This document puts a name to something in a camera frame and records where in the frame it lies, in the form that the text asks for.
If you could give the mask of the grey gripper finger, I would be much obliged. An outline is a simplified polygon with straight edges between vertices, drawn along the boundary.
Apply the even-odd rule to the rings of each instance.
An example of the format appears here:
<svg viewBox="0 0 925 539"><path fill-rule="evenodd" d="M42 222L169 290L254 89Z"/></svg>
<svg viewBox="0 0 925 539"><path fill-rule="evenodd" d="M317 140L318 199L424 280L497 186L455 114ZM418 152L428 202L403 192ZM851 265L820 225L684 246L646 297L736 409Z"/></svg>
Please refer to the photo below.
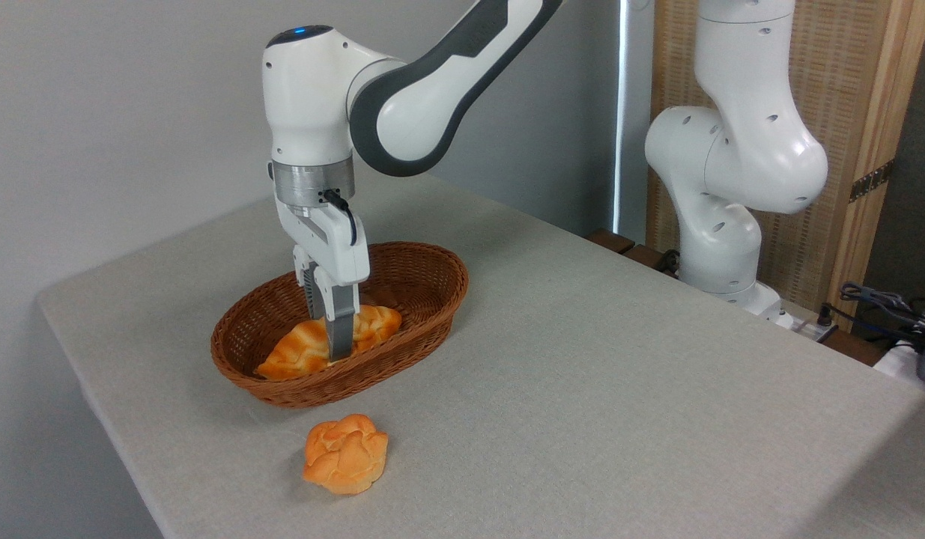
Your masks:
<svg viewBox="0 0 925 539"><path fill-rule="evenodd" d="M294 265L298 284L305 293L309 317L318 320L318 287L314 277L316 265L302 246L294 246Z"/></svg>
<svg viewBox="0 0 925 539"><path fill-rule="evenodd" d="M353 352L357 314L357 284L338 285L323 267L312 267L312 318L325 322L329 361L337 362Z"/></svg>

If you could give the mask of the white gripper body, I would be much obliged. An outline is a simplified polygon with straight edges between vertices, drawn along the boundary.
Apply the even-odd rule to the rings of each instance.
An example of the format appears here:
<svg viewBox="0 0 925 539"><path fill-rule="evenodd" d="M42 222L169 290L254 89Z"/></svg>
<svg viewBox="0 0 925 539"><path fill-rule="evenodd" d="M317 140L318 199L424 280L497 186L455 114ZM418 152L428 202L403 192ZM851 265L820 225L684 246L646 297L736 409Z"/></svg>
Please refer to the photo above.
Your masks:
<svg viewBox="0 0 925 539"><path fill-rule="evenodd" d="M316 266L338 285L355 285L369 278L369 247L362 219L352 213L338 191L316 194L315 206L291 206L280 198L275 206L282 228L302 246Z"/></svg>

